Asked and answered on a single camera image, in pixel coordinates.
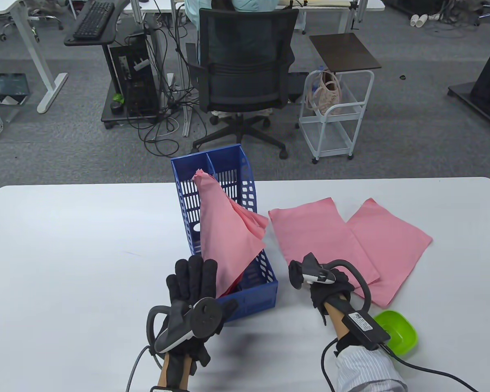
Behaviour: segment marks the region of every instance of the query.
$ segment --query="green bowl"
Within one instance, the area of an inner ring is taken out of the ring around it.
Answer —
[[[401,313],[385,310],[374,320],[390,335],[387,345],[396,355],[405,355],[417,345],[417,332]]]

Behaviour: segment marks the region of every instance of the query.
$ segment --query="black keyboard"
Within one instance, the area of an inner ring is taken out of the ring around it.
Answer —
[[[73,33],[74,39],[99,39],[113,12],[114,4],[112,2],[94,2],[87,10],[85,18],[82,19],[80,25]]]

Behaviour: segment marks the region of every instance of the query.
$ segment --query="folded pink cloth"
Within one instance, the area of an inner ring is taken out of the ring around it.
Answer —
[[[367,254],[348,229],[331,198],[303,204],[290,209],[269,211],[274,232],[287,264],[303,261],[303,256],[314,253],[321,264],[336,259],[347,260],[361,273],[367,283],[379,278]],[[359,284],[343,268],[355,287]]]
[[[370,284],[372,301],[389,306],[432,237],[395,217],[372,198],[363,203],[347,226],[379,272],[380,279]],[[363,296],[361,289],[356,293]]]
[[[218,263],[216,295],[220,297],[263,250],[269,220],[241,207],[219,182],[203,170],[193,177],[200,194],[200,240],[204,259]]]

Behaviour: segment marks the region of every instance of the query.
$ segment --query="office chair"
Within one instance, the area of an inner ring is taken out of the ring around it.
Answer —
[[[285,144],[252,127],[265,116],[243,119],[243,113],[275,108],[288,102],[288,68],[294,62],[290,40],[297,9],[255,13],[200,9],[200,51],[187,44],[187,63],[193,86],[200,92],[200,108],[235,115],[221,119],[228,124],[195,140],[191,153],[207,142],[236,135],[252,136],[280,148],[279,158],[288,158]],[[217,116],[211,123],[218,122]]]
[[[38,36],[38,33],[36,31],[36,27],[32,25],[32,21],[38,21],[38,20],[54,20],[58,24],[58,30],[63,30],[64,25],[62,24],[62,21],[58,19],[53,13],[51,13],[48,9],[44,9],[43,7],[36,8],[34,7],[34,4],[28,3],[28,22],[29,25],[31,26],[31,31],[34,35],[34,39],[36,39],[37,42],[40,41],[40,37]],[[7,40],[7,34],[6,31],[10,26],[16,26],[15,21],[9,17],[8,23],[4,24],[2,27],[2,33],[0,34],[0,41],[6,41]]]

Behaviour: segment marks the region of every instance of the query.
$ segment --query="floor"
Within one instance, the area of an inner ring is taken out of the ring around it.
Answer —
[[[60,95],[43,115],[36,112],[43,84],[18,32],[11,30],[8,40],[0,42],[0,71],[26,73],[33,92],[0,136],[0,187],[172,181],[169,159],[146,152],[135,129],[103,127],[100,114],[109,84],[103,54],[98,47],[64,47],[71,18],[65,16],[64,23],[65,31],[45,22],[38,28],[53,72],[69,73]],[[308,34],[294,34],[292,70],[311,71],[321,65],[308,37],[334,32],[337,23],[327,13],[309,14]],[[383,67],[375,72],[355,158],[323,158],[313,165],[302,135],[294,129],[297,108],[287,107],[275,112],[269,133],[287,144],[288,160],[279,160],[273,147],[248,138],[243,141],[255,178],[490,178],[490,125],[446,95],[447,86],[475,80],[481,72],[490,55],[490,22],[450,31],[430,22],[417,29],[408,25],[404,15],[387,9],[367,13],[360,28],[356,34]],[[194,37],[190,29],[186,40],[192,42]],[[169,50],[167,70],[176,68],[174,59]],[[206,122],[213,131],[215,127]],[[176,155],[188,153],[192,140],[203,133],[195,118],[189,138],[183,138],[181,131],[172,135],[180,143]],[[231,138],[206,148],[230,142]],[[172,148],[165,142],[161,147]]]

